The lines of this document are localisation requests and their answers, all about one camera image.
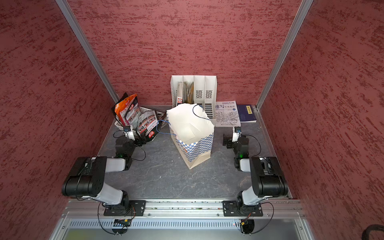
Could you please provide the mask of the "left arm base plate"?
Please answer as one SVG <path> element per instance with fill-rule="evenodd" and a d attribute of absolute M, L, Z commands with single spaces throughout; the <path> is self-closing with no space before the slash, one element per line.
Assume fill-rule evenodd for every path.
<path fill-rule="evenodd" d="M 119 204 L 113 206 L 105 206 L 103 215 L 106 217 L 142 217 L 146 208 L 146 201 L 133 200 L 128 204 Z"/>

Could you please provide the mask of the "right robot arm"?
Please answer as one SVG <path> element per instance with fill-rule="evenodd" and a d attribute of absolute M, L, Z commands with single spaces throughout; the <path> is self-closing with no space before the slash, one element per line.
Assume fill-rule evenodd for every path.
<path fill-rule="evenodd" d="M 223 201 L 225 217 L 261 217 L 261 203 L 270 198 L 286 196 L 288 183 L 276 157 L 249 156 L 248 136 L 223 135 L 223 146 L 235 154 L 234 165 L 240 172 L 250 173 L 252 185 L 239 192 L 235 201 Z"/>

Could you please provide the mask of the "white blue checkered paper bag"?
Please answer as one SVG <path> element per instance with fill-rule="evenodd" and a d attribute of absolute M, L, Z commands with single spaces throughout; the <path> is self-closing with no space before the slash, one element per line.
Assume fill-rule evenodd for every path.
<path fill-rule="evenodd" d="M 198 104 L 167 110 L 171 138 L 189 169 L 211 157 L 215 126 Z"/>

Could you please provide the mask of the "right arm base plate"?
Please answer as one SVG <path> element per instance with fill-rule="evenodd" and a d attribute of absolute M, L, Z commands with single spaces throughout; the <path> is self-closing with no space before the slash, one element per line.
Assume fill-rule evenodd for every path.
<path fill-rule="evenodd" d="M 225 217 L 262 217 L 261 205 L 239 205 L 237 201 L 222 201 Z"/>

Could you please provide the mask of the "orange condiment packet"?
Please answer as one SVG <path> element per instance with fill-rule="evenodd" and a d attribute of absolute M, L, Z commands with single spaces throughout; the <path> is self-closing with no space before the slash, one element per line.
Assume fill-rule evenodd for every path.
<path fill-rule="evenodd" d="M 115 107 L 116 119 L 122 126 L 131 125 L 133 128 L 137 128 L 139 115 L 137 94 L 130 95 Z"/>

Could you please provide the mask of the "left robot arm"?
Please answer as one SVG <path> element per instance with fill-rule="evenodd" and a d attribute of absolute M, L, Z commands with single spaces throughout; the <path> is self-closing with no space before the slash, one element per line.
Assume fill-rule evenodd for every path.
<path fill-rule="evenodd" d="M 116 138 L 116 156 L 79 157 L 68 173 L 62 195 L 79 201 L 94 200 L 104 208 L 104 216 L 132 218 L 143 216 L 146 201 L 130 200 L 128 193 L 105 183 L 106 173 L 126 172 L 131 168 L 133 153 L 145 142 L 133 137 Z"/>

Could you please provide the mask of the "white plastic basket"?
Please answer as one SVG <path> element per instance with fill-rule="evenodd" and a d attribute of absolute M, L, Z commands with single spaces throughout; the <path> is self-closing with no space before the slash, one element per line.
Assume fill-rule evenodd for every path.
<path fill-rule="evenodd" d="M 139 110 L 140 110 L 140 115 L 139 115 L 139 121 L 137 126 L 140 126 L 143 122 L 145 123 L 145 119 L 147 118 L 151 119 L 156 117 L 158 120 L 163 120 L 166 116 L 165 112 L 160 112 L 160 111 L 152 110 L 145 107 L 139 107 Z"/>

